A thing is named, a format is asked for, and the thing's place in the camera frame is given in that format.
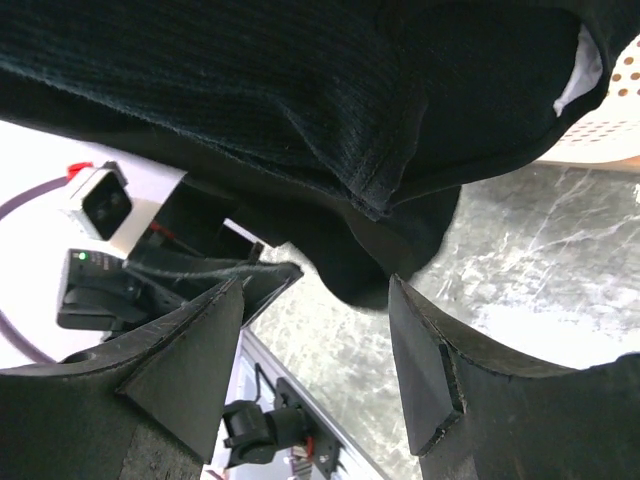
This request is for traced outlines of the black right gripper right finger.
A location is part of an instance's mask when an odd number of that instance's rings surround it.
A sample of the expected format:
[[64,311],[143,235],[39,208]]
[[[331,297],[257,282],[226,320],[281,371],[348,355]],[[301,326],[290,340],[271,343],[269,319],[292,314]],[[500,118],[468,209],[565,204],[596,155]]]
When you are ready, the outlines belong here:
[[389,322],[426,479],[635,479],[639,357],[576,370],[501,344],[398,277]]

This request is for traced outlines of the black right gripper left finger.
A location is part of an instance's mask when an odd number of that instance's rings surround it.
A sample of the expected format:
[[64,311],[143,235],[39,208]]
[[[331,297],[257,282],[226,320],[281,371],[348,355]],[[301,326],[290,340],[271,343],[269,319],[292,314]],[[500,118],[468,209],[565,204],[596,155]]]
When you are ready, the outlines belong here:
[[5,479],[197,479],[244,311],[230,280],[114,340],[1,373]]

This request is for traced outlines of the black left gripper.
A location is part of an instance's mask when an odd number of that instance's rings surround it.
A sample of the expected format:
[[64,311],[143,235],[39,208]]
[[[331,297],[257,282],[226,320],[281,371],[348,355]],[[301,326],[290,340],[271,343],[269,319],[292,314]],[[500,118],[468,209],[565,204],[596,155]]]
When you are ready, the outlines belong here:
[[240,211],[230,196],[185,179],[143,215],[128,253],[69,250],[58,326],[109,341],[228,280],[241,284],[248,326],[303,272],[295,263],[262,261],[265,245],[237,224]]

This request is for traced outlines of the black boxer underwear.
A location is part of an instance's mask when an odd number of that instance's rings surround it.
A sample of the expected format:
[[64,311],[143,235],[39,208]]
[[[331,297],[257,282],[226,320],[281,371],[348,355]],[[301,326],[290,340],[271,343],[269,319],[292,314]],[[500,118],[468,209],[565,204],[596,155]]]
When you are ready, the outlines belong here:
[[638,33],[635,1],[5,1],[1,117],[186,171],[381,310]]

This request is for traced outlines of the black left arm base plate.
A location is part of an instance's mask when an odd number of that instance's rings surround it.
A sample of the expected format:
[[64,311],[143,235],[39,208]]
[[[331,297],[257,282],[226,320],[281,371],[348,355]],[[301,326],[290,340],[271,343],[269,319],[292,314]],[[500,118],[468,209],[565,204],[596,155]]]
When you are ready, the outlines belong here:
[[296,389],[291,381],[280,377],[276,380],[275,406],[295,407],[302,413],[305,459],[319,470],[324,479],[337,479],[342,444],[316,404]]

